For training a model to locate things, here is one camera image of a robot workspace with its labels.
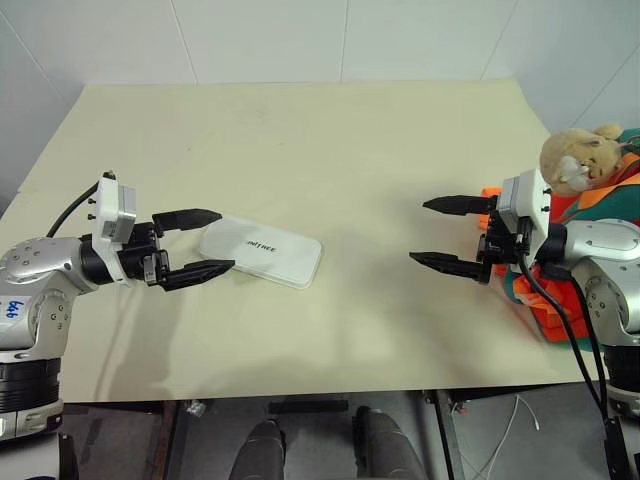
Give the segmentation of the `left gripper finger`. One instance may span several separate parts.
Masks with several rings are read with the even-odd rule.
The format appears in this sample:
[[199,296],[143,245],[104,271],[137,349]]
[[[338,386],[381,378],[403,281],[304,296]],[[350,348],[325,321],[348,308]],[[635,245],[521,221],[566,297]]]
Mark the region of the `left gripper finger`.
[[166,292],[188,288],[221,276],[234,266],[234,260],[208,259],[193,262],[179,270],[163,273],[159,285]]
[[163,236],[167,231],[200,229],[222,218],[223,216],[218,212],[200,208],[162,212],[152,215],[155,232],[158,236]]

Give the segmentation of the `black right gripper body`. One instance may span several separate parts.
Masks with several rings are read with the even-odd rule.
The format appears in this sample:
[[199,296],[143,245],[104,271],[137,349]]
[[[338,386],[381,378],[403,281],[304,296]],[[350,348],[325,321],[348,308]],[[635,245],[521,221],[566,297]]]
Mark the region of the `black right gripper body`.
[[486,231],[480,236],[476,260],[482,264],[518,265],[521,258],[531,252],[533,222],[529,217],[518,217],[512,232],[500,213],[489,213]]

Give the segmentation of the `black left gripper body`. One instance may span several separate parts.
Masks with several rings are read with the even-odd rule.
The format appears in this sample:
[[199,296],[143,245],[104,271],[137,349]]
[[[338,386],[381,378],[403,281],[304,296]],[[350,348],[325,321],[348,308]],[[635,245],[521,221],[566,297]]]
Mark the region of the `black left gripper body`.
[[128,278],[149,286],[168,287],[170,271],[168,252],[160,245],[164,228],[157,222],[135,224],[129,240],[118,252]]

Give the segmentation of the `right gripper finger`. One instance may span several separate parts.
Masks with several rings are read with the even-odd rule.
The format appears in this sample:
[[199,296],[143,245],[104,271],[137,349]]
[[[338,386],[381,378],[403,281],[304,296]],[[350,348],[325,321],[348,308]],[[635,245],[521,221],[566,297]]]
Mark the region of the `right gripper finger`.
[[472,279],[480,284],[488,284],[492,264],[460,260],[457,256],[439,252],[410,252],[409,257],[419,264],[437,272]]
[[496,208],[497,201],[497,195],[490,197],[451,195],[425,201],[422,206],[447,215],[488,215]]

